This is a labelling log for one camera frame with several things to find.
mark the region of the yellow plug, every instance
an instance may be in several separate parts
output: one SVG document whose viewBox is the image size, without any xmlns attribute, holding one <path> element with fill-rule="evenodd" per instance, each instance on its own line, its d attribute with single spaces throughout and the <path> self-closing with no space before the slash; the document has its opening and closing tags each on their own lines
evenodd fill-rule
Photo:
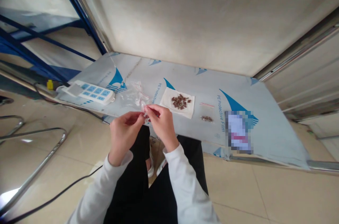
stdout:
<svg viewBox="0 0 339 224">
<path fill-rule="evenodd" d="M 48 80 L 48 82 L 47 82 L 47 89 L 48 90 L 53 90 L 53 81 L 52 80 Z"/>
</svg>

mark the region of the power strip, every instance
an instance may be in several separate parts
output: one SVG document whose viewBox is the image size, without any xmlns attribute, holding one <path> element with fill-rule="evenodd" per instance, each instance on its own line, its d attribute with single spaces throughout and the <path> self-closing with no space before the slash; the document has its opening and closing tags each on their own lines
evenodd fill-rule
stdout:
<svg viewBox="0 0 339 224">
<path fill-rule="evenodd" d="M 82 97 L 102 105 L 107 105 L 115 100 L 115 93 L 112 90 L 77 80 L 69 87 L 62 90 L 73 97 Z"/>
</svg>

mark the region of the white shoe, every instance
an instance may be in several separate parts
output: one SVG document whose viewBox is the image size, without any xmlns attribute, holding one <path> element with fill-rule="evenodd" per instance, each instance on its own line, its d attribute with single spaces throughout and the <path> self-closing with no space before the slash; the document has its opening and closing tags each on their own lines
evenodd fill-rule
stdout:
<svg viewBox="0 0 339 224">
<path fill-rule="evenodd" d="M 158 170 L 156 171 L 156 176 L 158 176 L 161 172 L 161 170 L 163 169 L 163 167 L 165 166 L 166 164 L 166 158 L 161 162 L 160 166 L 158 167 Z"/>
<path fill-rule="evenodd" d="M 149 169 L 149 171 L 147 171 L 147 173 L 148 173 L 148 178 L 151 178 L 154 174 L 154 160 L 153 160 L 153 155 L 152 155 L 151 150 L 149 150 L 149 157 L 151 158 L 151 168 Z"/>
</svg>

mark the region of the white long-sleeve shirt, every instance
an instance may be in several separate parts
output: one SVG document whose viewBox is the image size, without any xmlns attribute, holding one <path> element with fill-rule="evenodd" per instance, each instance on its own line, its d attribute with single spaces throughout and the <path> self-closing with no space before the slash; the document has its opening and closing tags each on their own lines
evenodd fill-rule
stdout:
<svg viewBox="0 0 339 224">
<path fill-rule="evenodd" d="M 164 155 L 168 162 L 169 178 L 177 202 L 178 223 L 219 223 L 212 202 L 201 188 L 193 167 L 181 145 Z M 107 157 L 103 167 L 85 192 L 66 224 L 103 223 L 117 181 L 133 159 L 128 151 L 119 167 L 113 167 Z"/>
</svg>

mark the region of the clear plastic bag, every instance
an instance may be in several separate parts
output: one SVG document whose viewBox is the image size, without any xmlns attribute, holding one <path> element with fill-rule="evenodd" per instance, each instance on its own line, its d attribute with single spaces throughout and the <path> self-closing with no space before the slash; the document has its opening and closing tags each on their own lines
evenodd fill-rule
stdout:
<svg viewBox="0 0 339 224">
<path fill-rule="evenodd" d="M 151 103 L 149 96 L 142 92 L 141 82 L 126 84 L 127 90 L 120 92 L 122 106 L 130 106 L 144 112 L 144 107 Z"/>
<path fill-rule="evenodd" d="M 200 120 L 210 123 L 214 122 L 214 106 L 200 103 L 198 113 Z"/>
</svg>

